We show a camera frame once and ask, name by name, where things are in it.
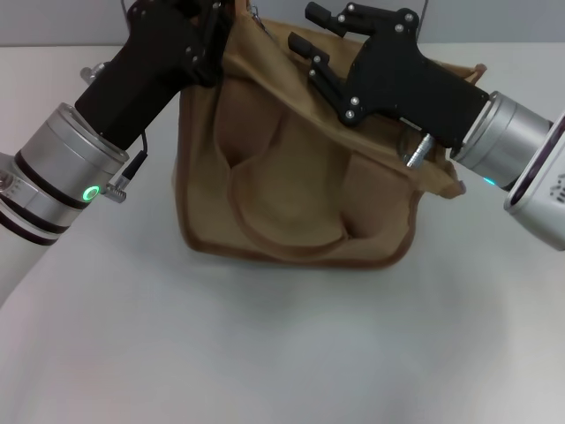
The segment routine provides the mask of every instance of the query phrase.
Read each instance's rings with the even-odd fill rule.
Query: white table
[[[116,51],[0,49],[0,149]],[[423,51],[488,64],[484,89],[547,118],[565,107],[565,45]],[[504,193],[462,170],[468,194],[427,195],[413,248],[381,272],[230,261],[179,234],[176,104],[148,136],[128,201],[98,199],[0,311],[1,423],[563,423],[565,256]]]

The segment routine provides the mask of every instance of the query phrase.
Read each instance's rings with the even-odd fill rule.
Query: canvas bag
[[[345,78],[361,47],[282,23],[268,34],[236,0],[216,88],[181,95],[175,187],[180,227],[197,251],[242,259],[377,269],[401,260],[423,193],[463,194],[437,147],[419,170],[399,158],[421,135],[385,117],[354,129],[307,83],[309,64],[290,52],[290,32],[326,51]],[[470,82],[483,65],[445,65]]]

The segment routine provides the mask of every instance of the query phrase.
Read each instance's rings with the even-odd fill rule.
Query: cable
[[[130,21],[127,18],[127,7],[125,6],[125,0],[120,0],[120,4],[122,5],[122,12],[124,13],[125,24],[127,25],[128,31],[131,32],[132,28],[130,27]],[[137,174],[138,170],[141,168],[141,165],[143,165],[143,162],[145,162],[147,159],[148,146],[147,146],[147,134],[145,131],[141,133],[141,139],[143,140],[143,150],[139,152],[137,156],[135,156],[132,163],[130,163],[130,165],[122,173],[122,177],[118,179],[118,183],[119,181],[125,182],[124,185],[118,187],[118,189],[122,193],[124,192],[123,189],[125,189],[130,184],[130,181],[133,180],[133,177],[135,177],[135,174]]]
[[[130,28],[130,21],[127,20],[127,7],[125,6],[125,0],[120,0],[120,4],[122,5],[122,12],[124,13],[125,24],[127,25],[127,30],[131,31]]]
[[[124,13],[125,24],[127,25],[128,31],[131,32],[132,29],[130,28],[130,21],[127,18],[127,7],[125,5],[125,0],[120,0],[120,4],[122,5],[122,12]],[[141,133],[141,139],[143,140],[143,152],[147,154],[149,147],[147,145],[147,134],[145,133],[145,131]]]
[[[427,6],[429,5],[429,3],[430,0],[426,0],[426,2],[424,3],[424,9],[422,9],[422,17],[420,18],[420,28],[418,28],[418,33],[416,34],[416,41],[420,39],[420,33],[422,32],[422,27],[424,27],[424,18],[426,17]]]
[[[143,140],[143,151],[147,153],[148,151],[147,134],[145,134],[145,131],[141,133],[141,139]]]

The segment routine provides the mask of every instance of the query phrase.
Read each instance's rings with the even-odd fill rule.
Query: metal cylinder
[[[0,224],[51,246],[128,159],[61,105],[14,157],[0,154]]]
[[[90,201],[85,199],[88,188],[105,187],[128,159],[87,128],[74,108],[61,105],[20,152],[25,167],[71,198],[68,206],[75,208]]]
[[[430,134],[427,134],[419,144],[414,155],[408,160],[406,166],[411,169],[418,169],[426,159],[426,156],[433,149],[435,140]]]
[[[551,123],[500,93],[472,127],[452,159],[505,188],[522,175],[544,144]]]

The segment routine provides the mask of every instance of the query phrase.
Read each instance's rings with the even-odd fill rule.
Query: green led light
[[[100,192],[100,187],[95,185],[94,187],[90,187],[86,189],[85,193],[82,195],[82,198],[85,201],[91,201],[94,197],[98,195]]]

